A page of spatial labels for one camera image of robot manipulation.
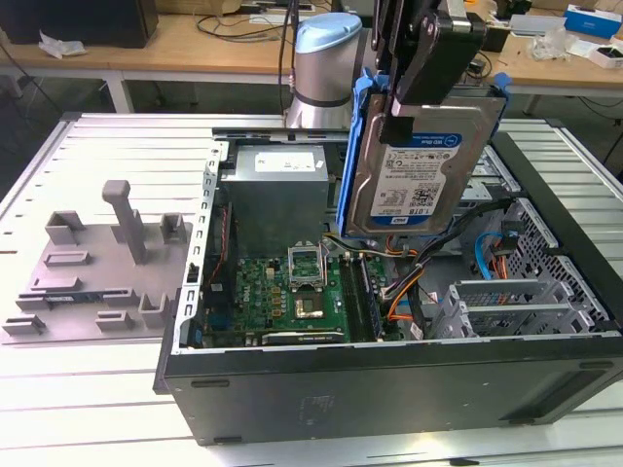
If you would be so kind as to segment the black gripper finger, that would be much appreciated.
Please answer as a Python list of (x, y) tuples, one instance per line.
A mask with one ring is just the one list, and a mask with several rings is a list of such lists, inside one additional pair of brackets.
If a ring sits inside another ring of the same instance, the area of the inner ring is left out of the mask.
[(399, 46), (402, 33), (404, 1), (378, 0), (374, 6), (372, 49), (376, 52), (375, 66), (387, 75), (387, 91), (395, 94)]
[(420, 32), (409, 34), (403, 21), (395, 94), (385, 99), (379, 139), (385, 144), (411, 138), (414, 118), (408, 107), (439, 105), (480, 50), (480, 23), (469, 21), (464, 31), (451, 21), (422, 21)]

